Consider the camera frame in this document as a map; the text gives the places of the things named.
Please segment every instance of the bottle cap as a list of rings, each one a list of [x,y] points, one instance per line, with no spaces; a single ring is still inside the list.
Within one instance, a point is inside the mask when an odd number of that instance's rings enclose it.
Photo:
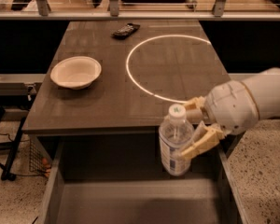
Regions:
[[[187,118],[186,108],[180,104],[169,107],[169,118],[171,121],[182,121]]]

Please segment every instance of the bowl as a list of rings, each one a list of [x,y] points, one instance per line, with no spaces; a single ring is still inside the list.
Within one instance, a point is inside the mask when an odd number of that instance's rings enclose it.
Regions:
[[[93,58],[76,56],[57,63],[50,78],[60,87],[80,90],[90,86],[101,71],[101,65]]]

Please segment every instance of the speckled floor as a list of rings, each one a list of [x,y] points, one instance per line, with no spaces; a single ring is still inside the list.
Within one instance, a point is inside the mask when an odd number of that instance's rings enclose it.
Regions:
[[[17,131],[18,122],[4,122],[2,133]],[[0,136],[0,142],[7,138]],[[29,142],[22,142],[12,172],[29,172]],[[5,163],[7,152],[0,152]],[[231,172],[251,224],[280,224],[280,120],[264,120],[245,133],[229,157]],[[47,179],[20,177],[0,180],[0,224],[29,224],[38,216]]]

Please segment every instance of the robotic arm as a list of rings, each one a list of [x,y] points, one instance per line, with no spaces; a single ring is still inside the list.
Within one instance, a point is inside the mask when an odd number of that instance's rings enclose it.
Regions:
[[[280,69],[272,68],[243,81],[231,80],[214,87],[205,97],[187,101],[184,107],[187,119],[199,123],[179,154],[191,160],[228,134],[243,133],[262,119],[280,118]]]

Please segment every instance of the open drawer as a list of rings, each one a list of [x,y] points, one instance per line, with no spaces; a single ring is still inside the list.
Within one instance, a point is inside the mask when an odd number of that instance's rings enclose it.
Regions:
[[[225,158],[214,148],[176,178],[162,168],[157,133],[66,137],[37,223],[245,223]]]

